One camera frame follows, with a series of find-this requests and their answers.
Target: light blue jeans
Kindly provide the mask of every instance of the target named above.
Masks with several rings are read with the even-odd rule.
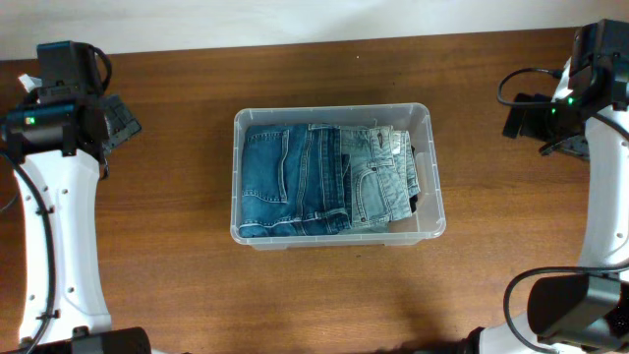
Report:
[[[392,127],[339,128],[341,153],[350,156],[352,169],[352,228],[411,216],[409,190],[414,191],[418,183],[412,156],[407,154],[410,142],[401,137],[405,135],[400,133],[396,141]]]

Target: dark blue jeans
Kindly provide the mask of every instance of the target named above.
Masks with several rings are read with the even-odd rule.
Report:
[[[334,235],[350,228],[351,190],[343,185],[352,172],[337,127],[250,127],[242,163],[242,237]]]

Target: cable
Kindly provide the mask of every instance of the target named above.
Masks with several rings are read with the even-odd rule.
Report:
[[[0,213],[3,213],[5,211],[7,211],[10,207],[12,207],[17,201],[18,198],[20,197],[19,193],[16,193],[16,195],[5,205],[0,207]]]
[[[50,226],[50,217],[48,215],[46,203],[43,201],[43,197],[37,190],[37,187],[35,187],[34,183],[32,183],[25,170],[20,166],[19,163],[14,161],[5,150],[0,150],[0,156],[3,156],[7,159],[7,161],[9,161],[13,169],[18,173],[20,178],[22,178],[27,187],[29,187],[29,190],[32,193],[32,197],[37,202],[37,207],[39,208],[41,220],[43,222],[43,231],[46,237],[46,253],[48,256],[48,297],[46,299],[46,311],[39,318],[41,319],[41,325],[39,326],[35,337],[32,339],[32,342],[24,351],[24,354],[30,354],[35,349],[35,346],[37,346],[37,343],[39,343],[41,337],[48,329],[48,325],[50,325],[50,320],[55,317],[54,306],[57,290],[57,270],[55,268],[55,250],[52,239],[52,227]]]
[[[90,47],[98,55],[100,60],[102,60],[102,63],[105,65],[105,70],[107,70],[107,76],[105,77],[105,80],[102,81],[102,90],[107,91],[107,88],[109,88],[109,82],[111,81],[111,76],[112,76],[112,71],[113,71],[113,67],[111,66],[111,61],[109,61],[109,58],[107,57],[107,55],[105,55],[105,53],[100,48],[96,48],[93,45],[91,45]]]
[[[575,273],[575,274],[595,274],[595,273],[614,273],[620,272],[624,270],[629,270],[629,265],[616,265],[616,266],[603,266],[603,267],[590,267],[590,266],[546,266],[539,267],[531,270],[527,270],[523,273],[520,273],[518,276],[514,277],[513,280],[509,282],[506,290],[504,291],[504,298],[502,300],[502,310],[504,311],[504,318],[506,319],[507,325],[513,335],[515,335],[518,340],[526,345],[529,349],[535,350],[540,353],[546,354],[556,354],[558,353],[554,349],[547,349],[537,346],[527,340],[516,328],[515,324],[513,324],[513,319],[511,319],[511,312],[509,311],[509,300],[511,299],[511,293],[515,286],[522,280],[540,274],[549,274],[549,273]]]
[[[562,104],[559,102],[512,102],[512,101],[508,101],[504,99],[504,97],[502,97],[502,88],[504,87],[504,85],[509,80],[511,80],[511,78],[518,76],[520,74],[523,74],[523,73],[548,74],[556,79],[561,79],[561,75],[563,74],[561,70],[549,70],[549,69],[540,69],[540,68],[525,68],[525,69],[514,71],[513,73],[507,75],[504,79],[502,79],[500,84],[498,84],[497,98],[500,104],[504,104],[509,107],[519,107],[519,108],[559,108],[559,107],[565,106],[565,104]]]

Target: white wall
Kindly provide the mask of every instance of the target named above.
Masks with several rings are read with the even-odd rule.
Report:
[[[71,39],[107,53],[576,27],[628,0],[0,0],[0,59]]]

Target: folded jeans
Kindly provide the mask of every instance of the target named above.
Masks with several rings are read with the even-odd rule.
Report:
[[[338,129],[250,127],[242,163],[242,237],[334,235],[350,228],[343,188],[349,156],[341,154]]]
[[[253,126],[242,163],[243,237],[384,232],[419,192],[409,134],[390,126]]]

